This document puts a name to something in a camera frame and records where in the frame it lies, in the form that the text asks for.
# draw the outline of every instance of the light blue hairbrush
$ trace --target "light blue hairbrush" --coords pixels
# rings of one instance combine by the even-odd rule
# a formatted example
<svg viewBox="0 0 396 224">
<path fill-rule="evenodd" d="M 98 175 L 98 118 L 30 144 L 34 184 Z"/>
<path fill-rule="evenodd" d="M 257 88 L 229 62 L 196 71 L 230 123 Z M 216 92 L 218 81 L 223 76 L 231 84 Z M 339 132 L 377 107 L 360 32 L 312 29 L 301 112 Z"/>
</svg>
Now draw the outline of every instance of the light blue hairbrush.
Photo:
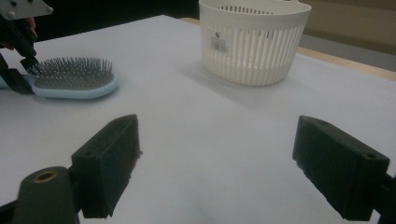
<svg viewBox="0 0 396 224">
<path fill-rule="evenodd" d="M 118 87 L 112 64 L 97 58 L 57 58 L 27 69 L 36 95 L 49 98 L 92 99 L 107 95 Z M 0 88 L 7 84 L 0 78 Z"/>
</svg>

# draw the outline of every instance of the basket slot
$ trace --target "basket slot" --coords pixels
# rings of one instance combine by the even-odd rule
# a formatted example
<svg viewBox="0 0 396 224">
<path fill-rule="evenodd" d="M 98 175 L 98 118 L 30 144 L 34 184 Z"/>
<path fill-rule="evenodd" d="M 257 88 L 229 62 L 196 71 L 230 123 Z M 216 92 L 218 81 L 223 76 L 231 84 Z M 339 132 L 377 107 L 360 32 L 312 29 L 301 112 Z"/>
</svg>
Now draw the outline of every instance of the basket slot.
<svg viewBox="0 0 396 224">
<path fill-rule="evenodd" d="M 258 10 L 250 7 L 236 7 L 236 6 L 219 6 L 217 9 L 231 11 L 231 12 L 239 12 L 246 14 L 263 14 L 263 15 L 273 15 L 273 12 Z"/>
</svg>

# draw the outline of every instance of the white basket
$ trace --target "white basket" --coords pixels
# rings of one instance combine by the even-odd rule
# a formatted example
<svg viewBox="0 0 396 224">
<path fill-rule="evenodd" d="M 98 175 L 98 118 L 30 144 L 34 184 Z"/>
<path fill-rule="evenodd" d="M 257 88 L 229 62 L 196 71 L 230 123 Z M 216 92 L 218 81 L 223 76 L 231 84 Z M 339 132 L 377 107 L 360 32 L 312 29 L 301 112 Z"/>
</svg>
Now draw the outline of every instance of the white basket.
<svg viewBox="0 0 396 224">
<path fill-rule="evenodd" d="M 203 61 L 231 82 L 265 86 L 284 79 L 311 7 L 298 0 L 200 0 Z"/>
</svg>

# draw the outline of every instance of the white table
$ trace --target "white table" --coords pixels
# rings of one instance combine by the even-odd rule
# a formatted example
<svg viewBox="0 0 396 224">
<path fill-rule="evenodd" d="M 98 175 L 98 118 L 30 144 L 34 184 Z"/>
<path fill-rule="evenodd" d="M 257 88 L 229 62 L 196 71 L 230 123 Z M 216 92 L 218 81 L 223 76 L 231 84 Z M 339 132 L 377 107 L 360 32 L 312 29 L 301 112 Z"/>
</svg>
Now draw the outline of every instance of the white table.
<svg viewBox="0 0 396 224">
<path fill-rule="evenodd" d="M 90 101 L 0 91 L 0 204 L 30 173 L 69 167 L 127 114 L 138 116 L 144 154 L 114 217 L 81 223 L 348 223 L 291 158 L 300 115 L 387 155 L 395 175 L 396 82 L 298 54 L 284 81 L 239 86 L 205 70 L 200 38 L 199 26 L 161 16 L 35 44 L 39 61 L 109 59 L 120 86 Z M 1 53 L 22 71 L 17 52 Z"/>
</svg>

